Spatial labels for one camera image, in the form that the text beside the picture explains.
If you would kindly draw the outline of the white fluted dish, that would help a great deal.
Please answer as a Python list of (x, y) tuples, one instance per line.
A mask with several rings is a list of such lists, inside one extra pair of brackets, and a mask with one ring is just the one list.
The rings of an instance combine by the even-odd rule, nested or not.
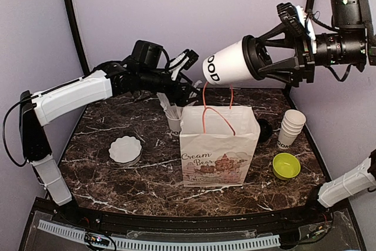
[(108, 152), (114, 162), (130, 167), (140, 161), (142, 149), (140, 140), (134, 136), (124, 136), (112, 142)]

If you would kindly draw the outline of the white paper bag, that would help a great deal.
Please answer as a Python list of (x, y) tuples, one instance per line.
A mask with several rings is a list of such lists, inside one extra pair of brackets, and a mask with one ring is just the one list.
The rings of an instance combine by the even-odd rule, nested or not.
[(186, 106), (180, 159), (185, 187), (241, 186), (260, 137), (250, 106)]

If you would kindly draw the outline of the stack of white paper cups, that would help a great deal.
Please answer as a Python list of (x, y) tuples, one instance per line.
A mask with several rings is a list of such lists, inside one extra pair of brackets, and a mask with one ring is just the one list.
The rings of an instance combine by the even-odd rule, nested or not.
[(295, 109), (287, 110), (281, 121), (277, 146), (280, 149), (288, 149), (303, 130), (305, 123), (306, 116), (302, 112)]

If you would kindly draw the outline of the green bowl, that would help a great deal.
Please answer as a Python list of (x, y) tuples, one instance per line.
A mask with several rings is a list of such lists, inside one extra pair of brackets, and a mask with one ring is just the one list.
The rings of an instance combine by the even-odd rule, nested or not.
[(281, 180), (290, 180), (301, 172), (299, 160), (292, 154), (279, 153), (272, 162), (274, 175)]

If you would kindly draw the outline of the stack of black lids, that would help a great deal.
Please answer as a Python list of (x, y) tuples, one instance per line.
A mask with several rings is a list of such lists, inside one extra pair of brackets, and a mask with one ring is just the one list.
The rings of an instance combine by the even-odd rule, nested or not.
[(257, 122), (260, 126), (258, 143), (267, 142), (273, 134), (272, 125), (266, 119), (257, 119)]

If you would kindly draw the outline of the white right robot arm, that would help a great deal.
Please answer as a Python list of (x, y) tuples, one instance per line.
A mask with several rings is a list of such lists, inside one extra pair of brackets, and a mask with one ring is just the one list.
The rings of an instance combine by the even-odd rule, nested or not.
[(325, 183), (314, 187), (300, 210), (312, 224), (323, 210), (375, 193), (375, 31), (369, 0), (330, 0), (330, 18), (310, 7), (279, 4), (279, 23), (259, 36), (265, 48), (292, 50), (256, 73), (293, 87), (302, 98), (308, 131), (327, 156)]

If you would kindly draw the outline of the paper cup holding straws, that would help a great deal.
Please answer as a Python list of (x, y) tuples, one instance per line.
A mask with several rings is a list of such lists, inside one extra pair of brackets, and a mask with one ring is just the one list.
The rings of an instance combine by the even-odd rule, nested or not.
[(181, 114), (176, 111), (168, 110), (166, 112), (167, 122), (169, 125), (169, 129), (173, 136), (179, 136), (181, 132)]

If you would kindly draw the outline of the left black frame post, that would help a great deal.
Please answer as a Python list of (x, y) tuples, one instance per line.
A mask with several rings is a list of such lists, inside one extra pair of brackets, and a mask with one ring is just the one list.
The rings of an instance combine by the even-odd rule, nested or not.
[(82, 38), (80, 36), (78, 22), (75, 15), (75, 9), (73, 6), (73, 0), (64, 0), (65, 11), (68, 18), (68, 23), (70, 27), (70, 32), (72, 35), (73, 43), (76, 49), (76, 53), (79, 59), (80, 67), (84, 75), (87, 75), (89, 70), (89, 65), (86, 59)]

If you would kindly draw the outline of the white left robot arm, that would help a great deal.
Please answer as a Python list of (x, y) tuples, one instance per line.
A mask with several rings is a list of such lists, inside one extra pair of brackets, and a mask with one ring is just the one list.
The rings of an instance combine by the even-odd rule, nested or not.
[(167, 52), (161, 45), (138, 40), (125, 59), (101, 63), (88, 75), (45, 91), (25, 91), (15, 104), (19, 108), (19, 134), (24, 159), (15, 165), (21, 168), (31, 164), (53, 202), (61, 206), (60, 216), (70, 225), (78, 225), (83, 220), (83, 213), (70, 203), (74, 197), (53, 158), (44, 127), (88, 104), (137, 91), (163, 93), (178, 106), (193, 102), (191, 95), (200, 92), (183, 70), (188, 70), (197, 62), (198, 54), (192, 49), (185, 49), (174, 59), (167, 59), (166, 65), (159, 68), (160, 57), (165, 54)]

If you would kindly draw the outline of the bundle of wrapped straws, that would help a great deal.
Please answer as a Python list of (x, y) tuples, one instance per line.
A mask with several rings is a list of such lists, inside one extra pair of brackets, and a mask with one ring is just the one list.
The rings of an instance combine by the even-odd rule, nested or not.
[[(193, 87), (198, 89), (198, 86), (202, 83), (201, 80), (198, 80), (193, 84)], [(175, 103), (170, 102), (164, 93), (157, 93), (156, 95), (167, 117), (172, 119), (181, 118), (183, 107), (179, 107)], [(187, 106), (193, 106), (198, 101), (196, 93), (190, 94), (189, 98), (193, 100), (188, 103)]]

